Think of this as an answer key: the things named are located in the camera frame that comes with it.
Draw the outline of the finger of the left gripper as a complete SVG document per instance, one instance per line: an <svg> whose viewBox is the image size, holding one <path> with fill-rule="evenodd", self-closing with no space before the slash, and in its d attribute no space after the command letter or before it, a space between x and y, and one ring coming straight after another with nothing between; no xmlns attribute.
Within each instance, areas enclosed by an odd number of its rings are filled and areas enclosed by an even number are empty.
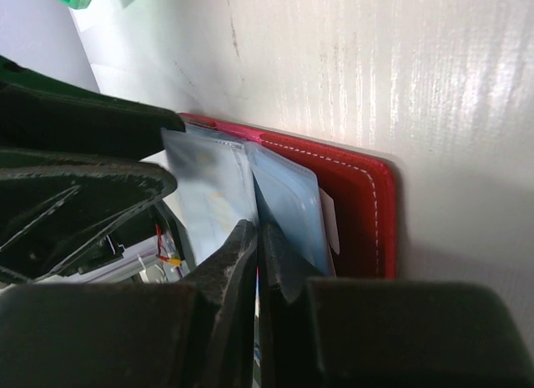
<svg viewBox="0 0 534 388"><path fill-rule="evenodd" d="M1 145L119 159L163 150L175 112L94 93L1 59Z"/></svg>
<svg viewBox="0 0 534 388"><path fill-rule="evenodd" d="M60 274L176 190L157 164L1 150L1 281Z"/></svg>

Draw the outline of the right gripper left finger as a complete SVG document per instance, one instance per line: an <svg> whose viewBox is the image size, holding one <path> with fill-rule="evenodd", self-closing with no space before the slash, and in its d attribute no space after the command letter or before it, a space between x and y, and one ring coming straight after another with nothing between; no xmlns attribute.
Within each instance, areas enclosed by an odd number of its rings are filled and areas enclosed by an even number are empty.
<svg viewBox="0 0 534 388"><path fill-rule="evenodd" d="M19 285L1 297L4 387L249 387L257 231L181 281Z"/></svg>

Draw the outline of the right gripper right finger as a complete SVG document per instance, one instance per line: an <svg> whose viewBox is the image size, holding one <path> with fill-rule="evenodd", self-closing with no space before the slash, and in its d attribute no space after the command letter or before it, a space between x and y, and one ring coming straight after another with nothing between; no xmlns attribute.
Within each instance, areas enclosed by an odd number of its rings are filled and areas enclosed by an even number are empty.
<svg viewBox="0 0 534 388"><path fill-rule="evenodd" d="M491 290L325 277L277 224L259 232L264 387L530 387L533 364Z"/></svg>

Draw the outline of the red leather card holder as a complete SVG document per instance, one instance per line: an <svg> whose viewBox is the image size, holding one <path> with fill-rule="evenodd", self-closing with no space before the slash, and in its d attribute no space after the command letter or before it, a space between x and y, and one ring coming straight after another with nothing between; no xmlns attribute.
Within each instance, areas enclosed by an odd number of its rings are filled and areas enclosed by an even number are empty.
<svg viewBox="0 0 534 388"><path fill-rule="evenodd" d="M393 280L397 276L395 177L385 160L308 138L181 113L186 125L212 129L261 144L313 171L333 199L342 277Z"/></svg>

